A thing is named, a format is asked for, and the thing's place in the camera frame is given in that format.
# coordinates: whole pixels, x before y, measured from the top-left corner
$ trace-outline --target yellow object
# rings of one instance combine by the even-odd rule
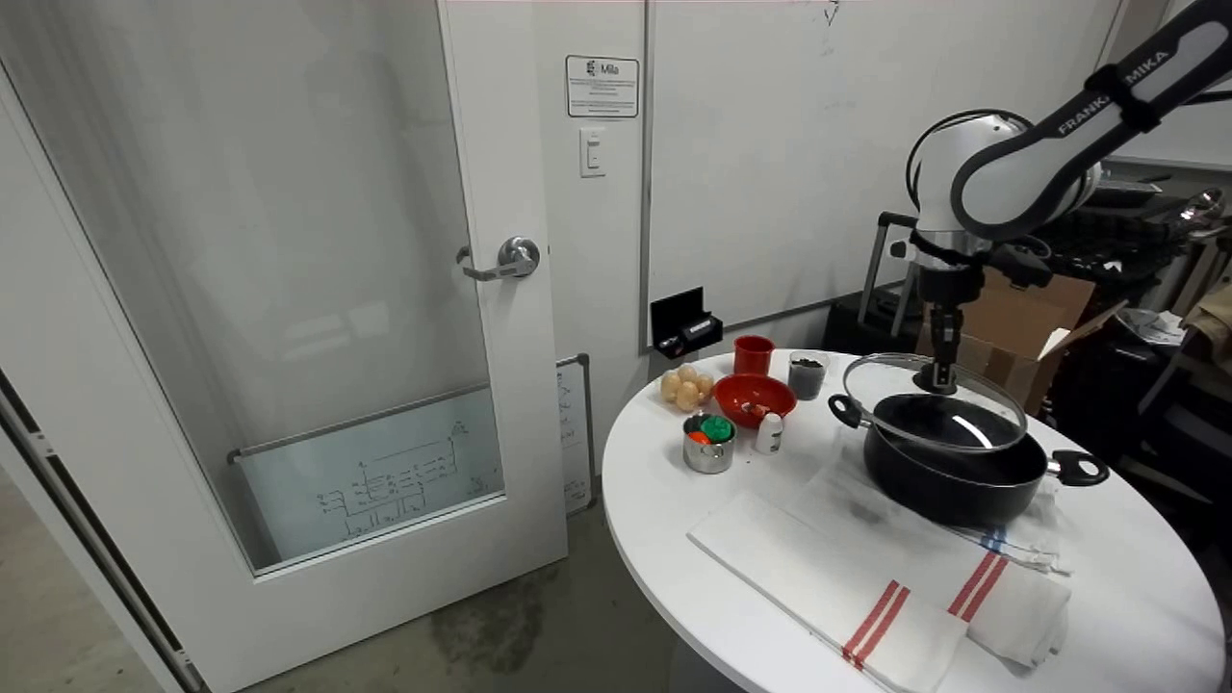
[[[715,382],[711,382],[708,374],[696,374],[696,370],[688,370],[688,367],[665,370],[665,374],[658,379],[662,406],[670,406],[670,410],[679,410],[679,411],[701,410],[711,387],[715,387]]]

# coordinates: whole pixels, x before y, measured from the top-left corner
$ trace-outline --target round white table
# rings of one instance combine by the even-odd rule
[[[825,364],[825,388],[785,419],[785,446],[753,456],[738,444],[733,469],[703,478],[681,466],[681,416],[658,401],[658,382],[637,394],[603,446],[603,509],[616,548],[658,618],[744,688],[877,688],[852,669],[826,639],[753,595],[708,560],[688,527],[734,492],[789,492],[830,466],[846,432],[826,411],[852,356],[775,349],[770,374],[785,382],[789,360]],[[729,360],[694,364],[724,379]],[[1041,446],[1074,446],[1032,419]],[[961,645],[945,693],[988,688],[1159,688],[1208,693],[1223,673],[1223,625],[1215,596],[1173,527],[1115,475],[1097,488],[1056,484],[1061,518],[1057,551],[1069,564],[1068,645],[1032,673]]]

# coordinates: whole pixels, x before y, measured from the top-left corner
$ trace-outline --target pot handle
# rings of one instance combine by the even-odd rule
[[[862,410],[856,398],[830,398],[826,406],[830,406],[837,419],[843,419],[846,428],[859,428]]]
[[[1046,469],[1061,483],[1061,484],[1101,484],[1109,483],[1109,466],[1097,461],[1084,452],[1056,452]]]

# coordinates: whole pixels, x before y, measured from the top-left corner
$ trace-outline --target small bowl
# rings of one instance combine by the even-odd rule
[[[684,466],[696,475],[724,475],[733,466],[733,438],[701,446],[684,437],[681,452],[684,452]]]
[[[734,419],[734,428],[758,428],[767,411],[789,416],[796,410],[789,387],[751,374],[715,382],[711,401],[729,419]]]

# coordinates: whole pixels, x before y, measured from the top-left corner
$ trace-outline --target cardboard box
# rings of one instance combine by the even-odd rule
[[[1045,290],[1019,290],[1004,272],[984,270],[983,297],[961,310],[960,370],[1041,411],[1068,347],[1101,333],[1120,314],[1115,303],[1078,324],[1088,297],[1095,280],[1051,279]]]

